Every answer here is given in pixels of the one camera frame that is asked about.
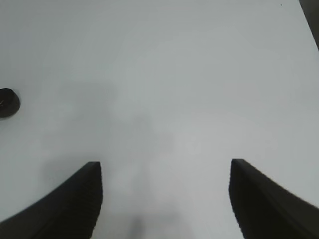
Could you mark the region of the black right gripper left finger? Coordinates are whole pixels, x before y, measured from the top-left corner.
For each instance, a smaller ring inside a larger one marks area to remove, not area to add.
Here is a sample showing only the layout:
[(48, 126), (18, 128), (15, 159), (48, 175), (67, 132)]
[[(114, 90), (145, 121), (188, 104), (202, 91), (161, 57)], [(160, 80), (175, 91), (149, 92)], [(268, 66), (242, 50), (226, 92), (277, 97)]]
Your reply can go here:
[(103, 202), (99, 161), (86, 163), (48, 195), (0, 223), (2, 239), (89, 239)]

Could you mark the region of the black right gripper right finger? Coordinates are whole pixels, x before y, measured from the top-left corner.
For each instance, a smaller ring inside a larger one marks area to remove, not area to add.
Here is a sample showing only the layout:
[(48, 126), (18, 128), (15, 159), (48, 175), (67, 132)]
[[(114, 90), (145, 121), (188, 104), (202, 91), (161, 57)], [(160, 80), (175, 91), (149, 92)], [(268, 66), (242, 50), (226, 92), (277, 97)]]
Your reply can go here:
[(319, 210), (244, 159), (232, 159), (229, 198), (246, 239), (317, 239)]

